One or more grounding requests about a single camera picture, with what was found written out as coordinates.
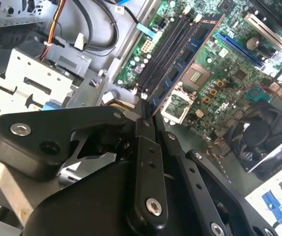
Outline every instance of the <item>green circuit board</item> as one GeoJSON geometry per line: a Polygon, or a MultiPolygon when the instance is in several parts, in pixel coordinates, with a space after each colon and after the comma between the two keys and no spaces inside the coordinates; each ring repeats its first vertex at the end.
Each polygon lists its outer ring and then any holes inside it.
{"type": "MultiPolygon", "coordinates": [[[[272,9],[274,14],[282,15],[282,4],[278,0],[263,0],[262,3],[272,9]]],[[[147,59],[148,54],[154,55],[159,42],[168,37],[165,32],[168,30],[168,24],[172,17],[181,14],[188,5],[195,14],[225,14],[222,23],[195,58],[194,64],[208,71],[209,75],[207,79],[197,89],[192,89],[186,83],[183,83],[184,90],[187,93],[194,92],[197,97],[190,107],[183,124],[193,127],[208,137],[214,134],[215,131],[217,132],[217,136],[220,136],[220,133],[224,133],[251,105],[252,102],[246,98],[247,91],[253,88],[254,85],[259,85],[264,80],[273,80],[282,70],[282,51],[270,59],[264,69],[258,69],[253,63],[249,62],[239,52],[215,35],[216,33],[228,35],[243,47],[246,47],[249,39],[256,38],[259,40],[261,46],[271,48],[272,45],[270,42],[244,20],[244,17],[252,9],[249,1],[163,1],[156,16],[154,16],[149,25],[150,29],[158,29],[158,24],[161,20],[167,20],[167,26],[160,32],[162,34],[161,38],[157,41],[153,40],[151,49],[148,52],[144,52],[144,44],[149,38],[146,35],[142,36],[134,48],[131,57],[127,60],[121,73],[118,75],[116,83],[129,90],[137,86],[140,71],[136,71],[135,67],[137,66],[140,69],[141,64],[146,66],[144,60],[147,59]],[[223,86],[218,86],[219,81],[223,83],[223,86]],[[215,90],[216,92],[210,95],[211,90],[215,90]],[[202,112],[203,116],[197,117],[197,112],[202,112]]],[[[278,27],[272,27],[273,22],[267,20],[265,24],[273,28],[273,31],[282,38],[282,30],[278,27]]],[[[261,56],[261,53],[257,49],[251,51],[251,53],[254,57],[261,56]]],[[[173,113],[177,117],[179,114],[181,115],[183,107],[185,107],[184,101],[174,98],[166,111],[169,114],[173,113]]]]}

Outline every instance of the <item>black metal arm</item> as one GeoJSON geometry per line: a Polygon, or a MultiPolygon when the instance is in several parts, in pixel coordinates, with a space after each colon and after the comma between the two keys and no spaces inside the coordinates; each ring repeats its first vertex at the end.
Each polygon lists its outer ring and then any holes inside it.
{"type": "Polygon", "coordinates": [[[23,236],[277,235],[205,156],[182,151],[145,100],[124,114],[92,107],[1,116],[0,188],[23,236]],[[59,189],[62,167],[105,152],[116,162],[59,189]]]}

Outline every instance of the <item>bolt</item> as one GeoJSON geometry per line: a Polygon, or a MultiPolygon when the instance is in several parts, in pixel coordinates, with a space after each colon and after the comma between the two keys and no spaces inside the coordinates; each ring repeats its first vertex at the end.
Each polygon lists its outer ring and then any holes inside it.
{"type": "Polygon", "coordinates": [[[268,236],[274,236],[274,234],[267,228],[264,229],[268,236]]]}
{"type": "Polygon", "coordinates": [[[148,123],[147,120],[143,120],[143,123],[144,123],[147,127],[150,127],[150,123],[148,123]]]}
{"type": "Polygon", "coordinates": [[[31,128],[22,123],[13,124],[10,128],[11,132],[18,136],[27,136],[31,133],[31,128]]]}
{"type": "Polygon", "coordinates": [[[116,118],[121,118],[121,115],[119,113],[115,112],[114,115],[115,115],[116,118]]]}
{"type": "Polygon", "coordinates": [[[153,214],[155,216],[161,215],[161,212],[162,212],[161,205],[154,198],[149,198],[149,199],[146,200],[146,208],[151,214],[153,214]]]}
{"type": "Polygon", "coordinates": [[[225,235],[223,229],[217,223],[212,223],[211,229],[212,229],[212,232],[216,236],[224,236],[225,235]]]}
{"type": "Polygon", "coordinates": [[[196,158],[198,158],[198,159],[202,159],[202,156],[201,156],[201,154],[200,153],[198,153],[198,152],[196,152],[195,154],[194,154],[194,156],[196,157],[196,158]]]}
{"type": "Polygon", "coordinates": [[[176,137],[173,134],[168,134],[168,137],[172,140],[176,140],[176,137]]]}

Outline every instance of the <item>fan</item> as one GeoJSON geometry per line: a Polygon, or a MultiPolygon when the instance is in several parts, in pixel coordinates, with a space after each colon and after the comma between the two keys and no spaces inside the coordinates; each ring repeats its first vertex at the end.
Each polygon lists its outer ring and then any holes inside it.
{"type": "MultiPolygon", "coordinates": [[[[282,144],[282,113],[260,100],[225,134],[224,139],[245,171],[282,144]]],[[[282,164],[282,149],[253,172],[263,179],[282,164]]]]}

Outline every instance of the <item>motherboard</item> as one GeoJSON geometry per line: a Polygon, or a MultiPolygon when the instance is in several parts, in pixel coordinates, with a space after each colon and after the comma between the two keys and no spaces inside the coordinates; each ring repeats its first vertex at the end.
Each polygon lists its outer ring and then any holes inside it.
{"type": "Polygon", "coordinates": [[[166,122],[224,136],[282,72],[282,1],[165,0],[116,83],[166,122]]]}

